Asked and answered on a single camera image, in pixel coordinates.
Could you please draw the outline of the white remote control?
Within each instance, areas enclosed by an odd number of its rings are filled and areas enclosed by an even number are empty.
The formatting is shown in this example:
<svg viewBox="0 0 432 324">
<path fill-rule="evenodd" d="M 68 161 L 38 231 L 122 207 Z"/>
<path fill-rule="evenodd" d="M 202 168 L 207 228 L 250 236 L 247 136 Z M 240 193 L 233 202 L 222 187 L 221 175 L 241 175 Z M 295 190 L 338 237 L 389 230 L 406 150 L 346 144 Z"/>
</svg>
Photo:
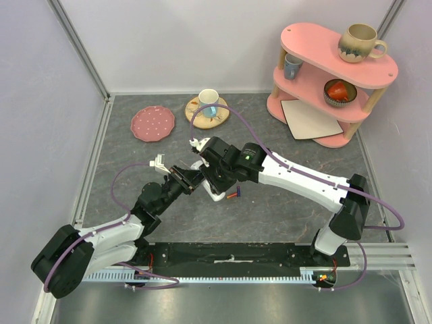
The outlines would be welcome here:
<svg viewBox="0 0 432 324">
<path fill-rule="evenodd" d="M 191 168 L 193 170 L 199 170 L 199 167 L 203 165 L 202 161 L 196 161 L 191 165 Z M 206 190 L 206 192 L 208 193 L 208 195 L 212 198 L 213 201 L 218 202 L 221 201 L 224 197 L 225 197 L 225 193 L 222 192 L 221 194 L 215 194 L 212 190 L 211 190 L 211 186 L 210 183 L 207 179 L 204 179 L 202 182 L 202 186 L 203 188 Z"/>
</svg>

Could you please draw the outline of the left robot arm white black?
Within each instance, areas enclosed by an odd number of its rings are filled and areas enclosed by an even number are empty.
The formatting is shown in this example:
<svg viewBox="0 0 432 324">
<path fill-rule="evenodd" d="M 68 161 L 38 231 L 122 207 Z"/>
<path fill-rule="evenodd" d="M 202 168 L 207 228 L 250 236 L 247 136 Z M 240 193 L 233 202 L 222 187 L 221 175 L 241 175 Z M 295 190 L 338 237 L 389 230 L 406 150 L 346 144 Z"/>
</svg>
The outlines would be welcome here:
<svg viewBox="0 0 432 324">
<path fill-rule="evenodd" d="M 119 219 L 84 229 L 60 227 L 30 266 L 44 292 L 63 298 L 86 276 L 110 265 L 145 263 L 145 238 L 160 224 L 160 215 L 181 195 L 192 194 L 205 177 L 199 170 L 174 165 L 163 178 L 162 184 L 145 184 L 134 207 Z"/>
</svg>

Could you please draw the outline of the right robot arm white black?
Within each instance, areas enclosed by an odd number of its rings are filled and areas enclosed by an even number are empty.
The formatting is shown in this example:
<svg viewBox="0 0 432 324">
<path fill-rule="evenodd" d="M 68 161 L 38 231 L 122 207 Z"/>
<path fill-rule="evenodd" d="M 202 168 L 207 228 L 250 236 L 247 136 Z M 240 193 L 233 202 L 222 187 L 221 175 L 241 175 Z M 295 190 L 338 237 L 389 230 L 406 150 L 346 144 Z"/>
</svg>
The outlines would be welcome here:
<svg viewBox="0 0 432 324">
<path fill-rule="evenodd" d="M 331 211 L 331 219 L 309 248 L 314 264 L 326 265 L 342 244 L 361 238 L 370 206 L 367 181 L 361 175 L 350 179 L 326 175 L 252 142 L 238 149 L 214 136 L 191 140 L 190 145 L 201 158 L 193 168 L 204 175 L 203 186 L 214 201 L 225 198 L 237 182 L 250 181 L 288 190 Z"/>
</svg>

